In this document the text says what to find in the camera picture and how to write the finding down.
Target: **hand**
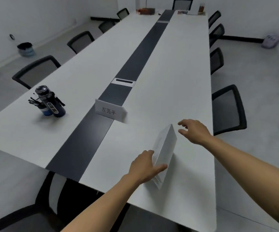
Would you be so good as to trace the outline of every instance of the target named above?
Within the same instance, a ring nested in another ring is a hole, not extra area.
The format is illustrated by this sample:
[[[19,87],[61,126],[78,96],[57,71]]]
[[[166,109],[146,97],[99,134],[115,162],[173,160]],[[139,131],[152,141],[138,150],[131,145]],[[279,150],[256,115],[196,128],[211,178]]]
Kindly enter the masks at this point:
[[[204,141],[212,137],[207,127],[198,120],[182,120],[178,122],[178,125],[187,129],[179,129],[178,132],[194,144],[202,145]]]
[[[148,182],[153,179],[155,175],[167,169],[167,164],[161,164],[159,166],[153,166],[152,155],[154,151],[143,151],[137,158],[131,163],[128,175],[133,178],[138,184]]]

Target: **forearm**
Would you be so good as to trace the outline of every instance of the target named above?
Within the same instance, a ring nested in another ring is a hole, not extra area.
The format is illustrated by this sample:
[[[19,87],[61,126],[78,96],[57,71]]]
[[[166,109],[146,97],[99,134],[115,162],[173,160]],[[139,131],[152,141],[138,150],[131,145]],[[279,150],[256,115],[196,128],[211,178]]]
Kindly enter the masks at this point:
[[[97,201],[86,208],[63,232],[108,232],[119,213],[139,186],[131,177],[122,179]]]
[[[279,169],[211,137],[203,142],[248,195],[279,220]]]

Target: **white name card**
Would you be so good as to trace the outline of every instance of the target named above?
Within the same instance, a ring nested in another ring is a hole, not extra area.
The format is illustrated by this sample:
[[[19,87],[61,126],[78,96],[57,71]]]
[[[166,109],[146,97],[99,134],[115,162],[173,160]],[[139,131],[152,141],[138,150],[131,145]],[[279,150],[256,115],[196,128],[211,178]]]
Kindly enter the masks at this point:
[[[98,99],[95,100],[95,112],[120,122],[123,122],[127,115],[127,111],[123,107]]]
[[[177,136],[172,124],[169,124],[163,129],[155,141],[152,150],[155,151],[152,156],[153,165],[167,164],[171,162],[174,148],[176,145]],[[156,175],[152,180],[157,185],[158,189],[161,189],[162,184],[167,173],[167,169]]]

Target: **black mesh chair back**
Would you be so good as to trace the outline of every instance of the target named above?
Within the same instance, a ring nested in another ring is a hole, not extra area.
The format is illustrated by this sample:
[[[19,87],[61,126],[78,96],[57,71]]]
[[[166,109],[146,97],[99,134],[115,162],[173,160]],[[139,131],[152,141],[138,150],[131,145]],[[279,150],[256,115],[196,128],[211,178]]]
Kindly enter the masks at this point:
[[[223,67],[224,60],[223,54],[220,48],[215,49],[210,53],[210,72],[211,75],[217,71],[219,68]]]
[[[68,43],[68,47],[70,47],[75,54],[78,54],[80,51],[85,49],[91,42],[94,41],[93,36],[89,31],[84,31],[77,36],[73,37]]]
[[[114,21],[107,20],[99,25],[99,29],[101,30],[101,32],[106,33],[108,30],[114,27],[114,25],[115,25]]]
[[[223,25],[220,23],[210,34],[209,34],[209,46],[211,47],[221,36],[225,33]]]
[[[172,10],[191,10],[193,0],[174,0]]]
[[[31,89],[59,67],[61,67],[60,63],[53,56],[49,55],[30,63],[17,72],[12,79],[27,89]]]
[[[119,17],[120,20],[124,19],[124,18],[127,17],[129,14],[130,14],[130,13],[129,13],[128,9],[126,9],[126,8],[122,9],[121,11],[119,11],[119,12],[117,13],[117,15],[118,15],[118,17]]]
[[[19,209],[0,219],[0,231],[61,231],[84,209],[95,202],[103,193],[67,179],[59,195],[57,214],[49,206],[49,191],[54,176],[49,172],[37,194],[35,204]],[[118,232],[119,227],[129,209],[126,204],[110,232]]]
[[[214,136],[247,128],[244,106],[235,85],[212,94]]]
[[[208,19],[208,26],[209,28],[221,17],[221,12],[216,11],[209,19]]]

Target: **dark gray center strip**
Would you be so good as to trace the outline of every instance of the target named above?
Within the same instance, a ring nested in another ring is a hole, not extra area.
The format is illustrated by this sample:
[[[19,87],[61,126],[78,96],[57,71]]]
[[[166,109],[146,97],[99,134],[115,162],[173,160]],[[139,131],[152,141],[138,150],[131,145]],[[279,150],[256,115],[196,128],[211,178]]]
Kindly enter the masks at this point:
[[[160,19],[165,16],[169,21],[173,13],[166,10]],[[166,26],[167,23],[156,23],[152,27],[116,78],[137,80]],[[131,89],[132,87],[111,83],[99,99],[122,106]],[[113,119],[96,114],[93,105],[46,169],[79,182],[112,123]]]

